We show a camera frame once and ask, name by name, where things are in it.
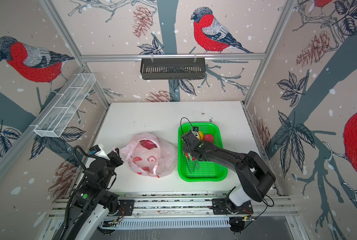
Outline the red dragon fruit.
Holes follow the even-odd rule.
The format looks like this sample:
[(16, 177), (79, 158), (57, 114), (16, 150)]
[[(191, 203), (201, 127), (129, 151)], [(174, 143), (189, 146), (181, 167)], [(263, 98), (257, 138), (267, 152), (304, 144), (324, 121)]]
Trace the red dragon fruit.
[(199, 169), (199, 161), (195, 159), (190, 153), (185, 153), (186, 165), (190, 173)]

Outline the yellow lemon fruit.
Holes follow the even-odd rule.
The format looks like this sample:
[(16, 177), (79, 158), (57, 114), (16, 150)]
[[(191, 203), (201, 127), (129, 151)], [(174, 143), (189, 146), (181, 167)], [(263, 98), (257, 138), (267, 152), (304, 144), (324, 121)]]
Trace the yellow lemon fruit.
[(201, 131), (198, 131), (198, 132), (197, 132), (197, 137), (198, 137), (198, 139), (199, 139), (200, 141), (202, 141), (203, 138), (204, 138), (204, 134), (203, 134)]

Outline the red round lychee fruit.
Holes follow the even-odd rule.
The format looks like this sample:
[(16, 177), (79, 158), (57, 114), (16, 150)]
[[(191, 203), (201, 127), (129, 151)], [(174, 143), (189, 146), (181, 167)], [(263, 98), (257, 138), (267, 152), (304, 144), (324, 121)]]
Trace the red round lychee fruit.
[(203, 140), (206, 141), (206, 142), (213, 143), (214, 142), (214, 136), (211, 135), (211, 134), (206, 134), (206, 135), (204, 135)]

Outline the green plastic basket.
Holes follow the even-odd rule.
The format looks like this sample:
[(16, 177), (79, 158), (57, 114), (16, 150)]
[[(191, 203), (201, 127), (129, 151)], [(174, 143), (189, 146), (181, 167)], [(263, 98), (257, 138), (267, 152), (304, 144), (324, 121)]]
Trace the green plastic basket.
[[(214, 144), (223, 147), (220, 129), (212, 123), (194, 123), (195, 127), (204, 135), (210, 134), (214, 137)], [(189, 160), (183, 151), (185, 143), (181, 139), (183, 133), (191, 131), (193, 127), (189, 123), (182, 124), (178, 128), (177, 142), (177, 171), (182, 180), (186, 182), (219, 182), (226, 178), (228, 169), (212, 162), (201, 162)]]

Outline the pink plastic bag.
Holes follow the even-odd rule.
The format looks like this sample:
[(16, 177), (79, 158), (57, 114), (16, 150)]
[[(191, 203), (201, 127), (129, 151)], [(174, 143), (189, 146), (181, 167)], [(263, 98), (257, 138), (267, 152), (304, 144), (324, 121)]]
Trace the pink plastic bag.
[[(141, 140), (150, 140), (157, 148), (148, 150), (140, 145)], [(162, 178), (177, 166), (177, 147), (150, 133), (134, 135), (119, 153), (129, 168), (141, 176)]]

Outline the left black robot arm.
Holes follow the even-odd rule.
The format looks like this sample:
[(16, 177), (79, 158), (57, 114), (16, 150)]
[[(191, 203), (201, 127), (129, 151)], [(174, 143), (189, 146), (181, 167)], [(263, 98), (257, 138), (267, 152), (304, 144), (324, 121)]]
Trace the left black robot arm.
[(83, 177), (70, 195), (64, 212), (64, 221), (55, 235), (55, 240), (89, 240), (95, 231), (104, 236), (114, 230), (99, 227), (109, 214), (125, 210), (120, 206), (118, 195), (109, 189), (116, 181), (115, 169), (123, 164), (120, 150), (115, 148), (106, 157), (97, 156), (101, 149), (95, 145), (86, 153), (81, 146), (75, 146), (73, 156), (82, 168)]

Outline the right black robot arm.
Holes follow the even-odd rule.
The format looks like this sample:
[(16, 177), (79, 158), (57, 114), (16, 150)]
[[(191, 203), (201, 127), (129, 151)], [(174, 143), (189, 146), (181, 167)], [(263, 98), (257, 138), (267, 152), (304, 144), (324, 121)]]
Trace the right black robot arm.
[(276, 181), (274, 173), (255, 152), (236, 153), (200, 141), (192, 132), (182, 135), (183, 151), (196, 160), (212, 162), (234, 171), (240, 181), (227, 197), (227, 205), (240, 207), (251, 200), (262, 202)]

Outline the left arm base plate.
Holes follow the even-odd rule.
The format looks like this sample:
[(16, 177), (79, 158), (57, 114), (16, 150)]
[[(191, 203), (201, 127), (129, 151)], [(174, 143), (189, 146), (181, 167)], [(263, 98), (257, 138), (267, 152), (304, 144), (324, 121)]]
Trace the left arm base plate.
[(111, 200), (101, 201), (98, 203), (96, 209), (108, 210), (107, 216), (125, 217), (131, 216), (134, 208), (134, 200)]

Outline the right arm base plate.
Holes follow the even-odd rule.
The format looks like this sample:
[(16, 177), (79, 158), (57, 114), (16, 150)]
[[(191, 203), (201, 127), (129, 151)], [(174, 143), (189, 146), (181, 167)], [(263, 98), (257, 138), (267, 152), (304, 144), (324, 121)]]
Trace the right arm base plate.
[(212, 206), (214, 215), (252, 215), (254, 213), (250, 201), (237, 206), (232, 203), (229, 198), (212, 199)]

